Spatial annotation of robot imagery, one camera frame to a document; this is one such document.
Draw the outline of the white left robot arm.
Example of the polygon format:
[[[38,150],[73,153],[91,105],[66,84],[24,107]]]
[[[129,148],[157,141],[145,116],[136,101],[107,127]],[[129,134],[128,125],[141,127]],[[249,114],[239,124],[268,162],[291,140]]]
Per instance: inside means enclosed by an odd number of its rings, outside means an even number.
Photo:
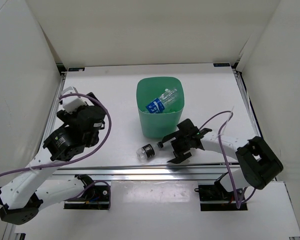
[[[22,225],[32,220],[44,208],[59,202],[79,202],[82,206],[97,206],[98,201],[109,201],[110,185],[92,179],[87,174],[50,187],[43,183],[60,167],[92,157],[106,143],[111,126],[103,140],[99,132],[105,129],[105,118],[110,115],[99,106],[81,106],[72,113],[57,113],[63,124],[43,142],[34,158],[24,168],[4,173],[0,177],[18,174],[6,185],[0,186],[0,219]]]

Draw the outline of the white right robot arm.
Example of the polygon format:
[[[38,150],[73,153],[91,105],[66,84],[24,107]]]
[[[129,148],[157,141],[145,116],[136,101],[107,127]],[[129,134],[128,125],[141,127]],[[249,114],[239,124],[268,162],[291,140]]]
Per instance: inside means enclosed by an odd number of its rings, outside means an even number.
[[[238,170],[229,170],[214,182],[214,193],[220,200],[228,199],[238,189],[262,190],[284,169],[279,158],[259,136],[248,140],[221,136],[210,128],[199,129],[188,118],[177,128],[157,143],[163,148],[164,143],[170,142],[174,154],[170,163],[180,164],[190,158],[190,149],[220,153],[239,163]]]

